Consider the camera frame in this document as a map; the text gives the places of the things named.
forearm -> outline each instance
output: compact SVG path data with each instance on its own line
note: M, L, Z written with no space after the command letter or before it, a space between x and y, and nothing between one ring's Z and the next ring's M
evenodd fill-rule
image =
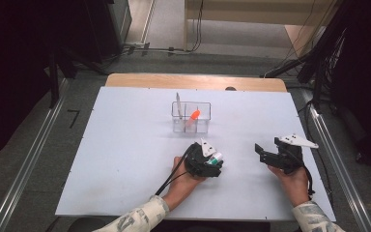
M96 232L149 232L169 213L164 200L152 196L149 202L117 218Z
M303 232L316 231L315 229L319 229L318 231L321 232L344 231L330 221L322 209L313 201L302 203L292 211Z

hand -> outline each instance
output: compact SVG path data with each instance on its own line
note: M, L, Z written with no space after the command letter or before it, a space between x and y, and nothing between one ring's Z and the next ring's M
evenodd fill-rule
M172 170L177 166L180 159L180 157L174 158ZM186 173L184 163L179 166L179 169L177 169L176 173L173 175L173 179L178 176L180 177L170 184L167 194L162 197L162 199L167 203L170 211L173 211L177 206L179 206L192 193L198 184L206 180L206 178L193 177L189 173Z
M309 201L308 177L303 167L288 175L276 167L268 166L268 169L278 177L285 194L294 207Z

white tabletop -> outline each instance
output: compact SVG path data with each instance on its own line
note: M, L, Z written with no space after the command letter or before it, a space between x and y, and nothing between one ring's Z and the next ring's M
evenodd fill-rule
M212 104L208 133L172 131L177 92L182 101ZM125 214L147 202L170 174L173 158L204 137L223 154L222 173L168 218L294 220L278 180L254 151L258 143L277 153L273 139L292 133L305 137L289 93L102 87L56 215ZM310 149L302 149L313 200L335 220Z

sleeve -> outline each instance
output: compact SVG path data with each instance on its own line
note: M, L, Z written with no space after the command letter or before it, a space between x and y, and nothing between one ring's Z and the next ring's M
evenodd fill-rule
M320 232L342 232L344 231L338 225L332 223L324 214L322 209L313 201L307 201L295 207L294 213L300 229L303 232L320 231Z
M149 232L169 213L165 201L152 196L146 204L135 208L94 232Z

pen holder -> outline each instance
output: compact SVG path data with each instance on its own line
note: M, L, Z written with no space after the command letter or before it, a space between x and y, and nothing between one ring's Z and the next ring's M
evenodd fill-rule
M198 118L193 119L196 111ZM173 132L207 133L211 120L211 104L209 102L173 101L171 105Z

